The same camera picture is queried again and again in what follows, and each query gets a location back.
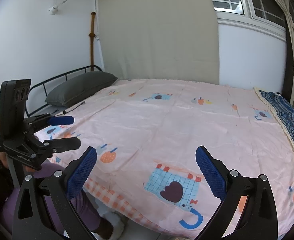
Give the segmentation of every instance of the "black headboard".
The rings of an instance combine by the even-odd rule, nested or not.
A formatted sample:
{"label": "black headboard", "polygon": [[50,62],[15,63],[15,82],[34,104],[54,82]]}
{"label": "black headboard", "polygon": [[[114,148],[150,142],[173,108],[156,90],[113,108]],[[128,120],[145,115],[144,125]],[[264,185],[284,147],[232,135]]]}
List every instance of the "black headboard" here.
{"label": "black headboard", "polygon": [[[102,71],[102,69],[101,69],[100,67],[98,67],[98,66],[96,66],[96,65],[94,65],[94,67],[97,68],[99,71]],[[40,83],[38,83],[37,85],[34,85],[34,86],[32,86],[32,87],[30,88],[30,90],[29,90],[29,95],[30,95],[30,92],[31,92],[34,88],[36,88],[36,87],[40,87],[40,86],[43,86],[43,87],[44,87],[45,94],[46,94],[46,96],[48,96],[48,94],[47,94],[47,90],[46,90],[46,87],[45,87],[45,84],[46,84],[46,83],[48,83],[48,82],[50,82],[50,81],[53,81],[53,80],[55,80],[55,79],[57,79],[57,78],[63,77],[63,76],[66,77],[66,81],[67,81],[67,80],[68,80],[68,77],[67,77],[68,74],[71,74],[71,73],[74,73],[74,72],[77,72],[77,71],[80,71],[80,70],[84,70],[85,73],[86,73],[86,72],[87,72],[87,68],[92,68],[92,66],[87,66],[87,67],[81,67],[81,68],[78,68],[78,69],[74,69],[74,70],[68,71],[68,72],[66,72],[66,73],[60,74],[60,75],[58,75],[58,76],[52,77],[52,78],[50,78],[50,79],[47,79],[47,80],[45,80],[45,81],[43,81],[43,82],[40,82]],[[30,116],[32,116],[33,114],[37,113],[38,111],[40,111],[41,109],[44,109],[44,108],[47,107],[47,106],[49,106],[48,103],[46,103],[46,104],[44,104],[43,106],[37,108],[35,111],[32,111],[31,113],[29,113],[29,112],[27,111],[27,107],[26,107],[25,112],[26,112],[27,116],[30,117]]]}

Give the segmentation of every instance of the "window sill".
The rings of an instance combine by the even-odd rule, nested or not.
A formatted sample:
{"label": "window sill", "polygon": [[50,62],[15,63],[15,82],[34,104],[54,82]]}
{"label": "window sill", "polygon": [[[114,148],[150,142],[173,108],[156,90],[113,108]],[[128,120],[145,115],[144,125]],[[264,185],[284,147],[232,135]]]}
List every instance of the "window sill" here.
{"label": "window sill", "polygon": [[282,26],[276,25],[272,22],[268,23],[268,21],[251,19],[245,17],[244,15],[234,14],[234,13],[226,13],[216,11],[218,23],[224,25],[237,26],[253,31],[257,31],[274,38],[277,38],[281,41],[286,41],[286,29]]}

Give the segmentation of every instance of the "blue patterned blanket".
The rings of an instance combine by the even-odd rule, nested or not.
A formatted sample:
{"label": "blue patterned blanket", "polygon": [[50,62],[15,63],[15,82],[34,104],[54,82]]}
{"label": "blue patterned blanket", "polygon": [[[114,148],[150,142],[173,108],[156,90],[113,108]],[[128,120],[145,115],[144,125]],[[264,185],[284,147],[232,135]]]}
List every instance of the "blue patterned blanket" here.
{"label": "blue patterned blanket", "polygon": [[286,99],[273,92],[259,90],[262,97],[266,99],[276,110],[281,122],[285,125],[294,142],[294,108]]}

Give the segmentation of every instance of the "person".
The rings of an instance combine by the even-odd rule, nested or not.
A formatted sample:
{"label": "person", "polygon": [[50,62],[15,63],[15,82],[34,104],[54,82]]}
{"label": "person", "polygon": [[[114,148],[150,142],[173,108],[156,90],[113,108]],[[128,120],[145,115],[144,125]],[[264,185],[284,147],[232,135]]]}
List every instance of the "person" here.
{"label": "person", "polygon": [[[0,162],[5,169],[8,169],[6,153],[0,153]],[[48,177],[51,176],[57,170],[64,170],[62,166],[55,163],[51,163],[49,161],[44,162],[42,164],[42,169],[40,171],[35,171],[26,166],[24,168],[29,174],[32,174],[35,178]],[[8,177],[10,176],[10,173],[3,173],[3,176]],[[2,207],[0,207],[0,223],[10,234],[12,234],[14,211],[19,190],[19,188],[12,187],[5,203]],[[63,225],[60,222],[60,219],[51,200],[51,197],[45,196],[45,201],[56,231],[60,234],[64,234]],[[105,217],[101,217],[97,210],[93,207],[92,203],[89,201],[86,193],[83,190],[81,190],[81,192],[76,198],[73,198],[71,200],[71,203],[74,206],[80,218],[82,219],[82,221],[84,222],[84,224],[91,232],[94,233],[98,240],[117,240],[121,236],[122,231],[124,229],[124,224],[121,222],[120,217],[115,213],[106,215],[105,217],[111,220],[111,222],[109,222]]]}

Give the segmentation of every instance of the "crocheted edge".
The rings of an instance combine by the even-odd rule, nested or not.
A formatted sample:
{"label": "crocheted edge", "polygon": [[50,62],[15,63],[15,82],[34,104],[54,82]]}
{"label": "crocheted edge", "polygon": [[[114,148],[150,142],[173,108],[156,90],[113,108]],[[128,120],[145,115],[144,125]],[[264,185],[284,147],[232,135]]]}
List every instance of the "crocheted edge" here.
{"label": "crocheted edge", "polygon": [[283,131],[285,132],[286,136],[288,137],[290,143],[291,143],[291,146],[294,150],[294,141],[292,139],[292,137],[290,136],[290,133],[287,129],[287,127],[283,124],[283,122],[280,120],[278,114],[277,114],[277,111],[276,109],[273,107],[273,105],[271,103],[268,102],[268,100],[266,100],[260,93],[259,90],[262,90],[262,89],[259,89],[259,88],[254,88],[255,89],[255,92],[257,94],[257,96],[260,98],[260,100],[268,107],[268,109],[272,112],[273,116],[275,117],[275,119],[277,120],[277,122],[281,125]]}

